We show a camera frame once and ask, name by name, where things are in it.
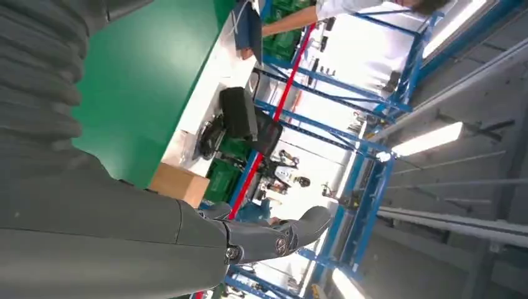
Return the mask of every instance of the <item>red pole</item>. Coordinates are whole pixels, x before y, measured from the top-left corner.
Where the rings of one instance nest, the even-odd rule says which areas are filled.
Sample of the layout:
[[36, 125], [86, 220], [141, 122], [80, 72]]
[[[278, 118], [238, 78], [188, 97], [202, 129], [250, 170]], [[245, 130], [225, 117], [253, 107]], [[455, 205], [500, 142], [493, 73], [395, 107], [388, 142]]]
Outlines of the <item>red pole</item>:
[[[293, 79], [295, 77], [295, 74], [297, 73], [297, 70], [299, 70], [299, 64], [301, 64], [303, 53], [305, 52], [306, 47], [308, 46], [308, 40], [314, 28], [315, 28], [315, 24], [312, 24], [310, 25], [310, 27], [308, 27], [308, 30], [306, 31], [306, 34], [308, 36], [306, 36], [303, 43], [301, 44], [301, 48], [299, 50], [297, 58], [293, 63], [293, 68], [291, 70], [290, 77], [288, 78], [288, 81], [286, 82], [286, 87], [284, 88], [284, 92], [282, 93], [281, 100], [279, 102], [279, 105], [277, 106], [277, 110], [275, 111], [275, 114], [273, 115], [273, 120], [275, 121], [279, 120], [281, 112], [284, 109], [284, 104], [286, 103], [286, 97], [288, 96], [291, 86], [293, 85]], [[257, 158], [255, 159], [255, 162], [252, 164], [250, 172], [248, 173], [248, 177], [246, 181], [244, 182], [244, 185], [242, 185], [240, 193], [238, 194], [237, 201], [235, 201], [235, 205], [233, 206], [233, 209], [231, 210], [231, 214], [229, 214], [229, 219], [234, 219], [235, 216], [237, 215], [237, 212], [240, 209], [240, 205], [242, 205], [244, 196], [246, 195], [246, 192], [251, 183], [251, 180], [255, 176], [255, 173], [258, 169], [258, 166], [260, 165], [260, 162], [262, 162], [262, 158], [263, 158], [262, 154], [259, 153], [257, 155]]]

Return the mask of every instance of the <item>humanoid robot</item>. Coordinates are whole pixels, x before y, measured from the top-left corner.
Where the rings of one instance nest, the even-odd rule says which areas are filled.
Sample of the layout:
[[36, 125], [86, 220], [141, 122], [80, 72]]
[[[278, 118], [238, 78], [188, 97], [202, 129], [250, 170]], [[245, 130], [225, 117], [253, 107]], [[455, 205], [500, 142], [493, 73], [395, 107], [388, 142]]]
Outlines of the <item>humanoid robot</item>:
[[0, 298], [176, 297], [328, 226], [322, 207], [276, 227], [197, 212], [113, 179], [72, 145], [89, 38], [149, 2], [0, 2]]

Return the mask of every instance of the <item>ceiling light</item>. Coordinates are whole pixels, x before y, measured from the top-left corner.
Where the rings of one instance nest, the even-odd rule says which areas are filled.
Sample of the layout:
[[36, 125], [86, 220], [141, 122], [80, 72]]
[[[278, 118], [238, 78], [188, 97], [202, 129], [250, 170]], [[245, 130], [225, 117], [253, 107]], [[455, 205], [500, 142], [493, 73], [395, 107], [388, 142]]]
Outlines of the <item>ceiling light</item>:
[[334, 270], [332, 280], [345, 299], [365, 299], [365, 296], [341, 270]]
[[472, 0], [468, 5], [442, 30], [423, 50], [423, 58], [427, 58], [445, 40], [460, 28], [468, 19], [473, 16], [486, 3], [486, 0]]
[[[392, 151], [398, 154], [398, 156], [410, 156], [412, 154], [436, 148], [437, 146], [457, 140], [462, 131], [462, 126], [463, 123], [461, 121], [444, 126], [443, 128], [431, 131], [397, 145], [392, 148]], [[381, 162], [390, 159], [390, 155], [384, 151], [378, 153], [376, 157], [380, 159]]]

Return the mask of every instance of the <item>green tabletop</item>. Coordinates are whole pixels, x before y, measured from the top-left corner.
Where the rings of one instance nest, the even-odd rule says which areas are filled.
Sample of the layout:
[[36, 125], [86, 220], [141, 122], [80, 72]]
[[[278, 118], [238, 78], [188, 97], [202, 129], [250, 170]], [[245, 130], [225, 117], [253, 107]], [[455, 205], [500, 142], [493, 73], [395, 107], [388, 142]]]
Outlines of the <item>green tabletop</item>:
[[146, 187], [234, 0], [155, 0], [92, 38], [75, 145]]

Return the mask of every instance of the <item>white surface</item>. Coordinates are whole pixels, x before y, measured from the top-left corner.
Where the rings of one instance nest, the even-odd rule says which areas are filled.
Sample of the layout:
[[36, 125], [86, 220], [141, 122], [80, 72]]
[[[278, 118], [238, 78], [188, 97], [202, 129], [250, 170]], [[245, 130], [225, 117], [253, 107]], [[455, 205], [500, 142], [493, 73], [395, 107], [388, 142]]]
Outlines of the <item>white surface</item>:
[[[226, 21], [220, 37], [213, 46], [212, 52], [205, 63], [204, 70], [192, 92], [191, 98], [182, 114], [176, 131], [165, 150], [162, 162], [168, 162], [171, 156], [179, 155], [182, 150], [177, 142], [178, 131], [186, 131], [197, 135], [203, 122], [211, 120], [219, 110], [220, 91], [228, 87], [244, 87], [251, 75], [256, 59], [254, 57], [242, 60], [235, 50], [231, 16]], [[212, 160], [199, 158], [189, 170], [199, 176], [205, 176]]]

